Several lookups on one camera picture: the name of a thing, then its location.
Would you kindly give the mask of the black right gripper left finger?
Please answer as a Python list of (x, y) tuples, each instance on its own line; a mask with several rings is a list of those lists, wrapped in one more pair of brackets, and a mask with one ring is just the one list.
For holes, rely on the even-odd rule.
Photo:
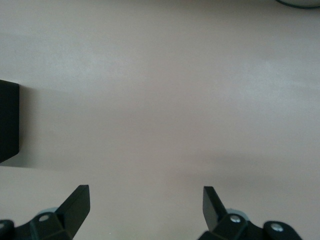
[(90, 212), (90, 188), (79, 185), (55, 210), (42, 211), (15, 226), (0, 219), (0, 240), (73, 240)]

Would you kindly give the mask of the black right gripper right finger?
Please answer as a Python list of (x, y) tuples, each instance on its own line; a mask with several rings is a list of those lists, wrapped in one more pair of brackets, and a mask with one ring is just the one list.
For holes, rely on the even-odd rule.
[(208, 230), (198, 240), (303, 240), (284, 222), (271, 220), (260, 228), (243, 212), (227, 210), (212, 186), (203, 188), (202, 212)]

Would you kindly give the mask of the black plastic box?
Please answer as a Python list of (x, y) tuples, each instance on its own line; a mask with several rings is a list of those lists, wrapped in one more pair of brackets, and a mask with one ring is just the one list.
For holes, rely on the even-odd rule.
[(19, 153), (20, 85), (0, 79), (0, 163)]

